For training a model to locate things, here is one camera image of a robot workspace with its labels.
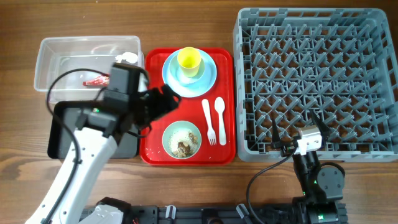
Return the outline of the white tissue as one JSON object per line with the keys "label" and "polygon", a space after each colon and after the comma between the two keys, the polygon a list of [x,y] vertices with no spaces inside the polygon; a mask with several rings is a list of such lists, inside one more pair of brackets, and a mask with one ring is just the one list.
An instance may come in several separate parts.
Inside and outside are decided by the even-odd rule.
{"label": "white tissue", "polygon": [[127,63],[134,64],[134,63],[138,62],[139,56],[132,52],[124,52],[121,55],[117,55],[115,57],[115,60],[117,63],[121,63],[123,60],[125,60]]}

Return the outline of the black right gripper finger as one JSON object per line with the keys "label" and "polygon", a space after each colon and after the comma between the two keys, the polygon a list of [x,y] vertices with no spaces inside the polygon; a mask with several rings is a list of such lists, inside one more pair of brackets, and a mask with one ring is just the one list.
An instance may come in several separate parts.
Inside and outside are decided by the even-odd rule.
{"label": "black right gripper finger", "polygon": [[320,131],[322,137],[329,137],[330,136],[330,128],[315,114],[314,110],[310,110],[311,119],[314,125]]}
{"label": "black right gripper finger", "polygon": [[280,143],[279,130],[277,128],[277,125],[276,125],[276,122],[274,119],[272,120],[272,143],[273,144]]}

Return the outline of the green bowl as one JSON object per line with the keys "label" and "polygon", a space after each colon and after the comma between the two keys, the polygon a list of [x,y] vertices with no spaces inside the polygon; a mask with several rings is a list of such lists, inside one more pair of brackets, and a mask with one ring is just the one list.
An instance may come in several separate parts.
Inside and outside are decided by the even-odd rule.
{"label": "green bowl", "polygon": [[174,159],[189,159],[201,148],[200,130],[189,121],[176,121],[170,124],[162,135],[165,152]]}

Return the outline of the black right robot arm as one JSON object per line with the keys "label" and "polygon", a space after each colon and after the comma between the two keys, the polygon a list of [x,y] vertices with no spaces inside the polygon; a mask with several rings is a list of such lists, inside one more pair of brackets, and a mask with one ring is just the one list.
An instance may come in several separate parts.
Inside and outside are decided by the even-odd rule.
{"label": "black right robot arm", "polygon": [[334,162],[321,163],[317,150],[326,146],[331,129],[310,112],[312,125],[301,128],[291,141],[282,141],[276,122],[272,122],[273,149],[281,156],[293,159],[294,171],[303,191],[292,201],[292,223],[347,223],[343,198],[345,170]]}

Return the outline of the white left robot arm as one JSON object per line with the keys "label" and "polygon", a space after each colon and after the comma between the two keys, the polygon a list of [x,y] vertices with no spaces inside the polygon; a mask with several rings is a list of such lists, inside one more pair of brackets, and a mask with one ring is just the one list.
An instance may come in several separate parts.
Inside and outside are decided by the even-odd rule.
{"label": "white left robot arm", "polygon": [[144,92],[106,88],[101,101],[87,101],[78,114],[67,156],[28,223],[78,223],[88,197],[124,133],[178,108],[182,98],[168,85]]}

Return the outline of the red snack wrapper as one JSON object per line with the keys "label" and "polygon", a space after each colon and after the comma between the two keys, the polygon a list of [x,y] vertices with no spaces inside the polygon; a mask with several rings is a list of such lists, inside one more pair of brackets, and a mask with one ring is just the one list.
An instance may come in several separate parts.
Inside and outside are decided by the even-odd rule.
{"label": "red snack wrapper", "polygon": [[104,75],[99,75],[94,79],[84,81],[83,86],[108,86],[109,77]]}

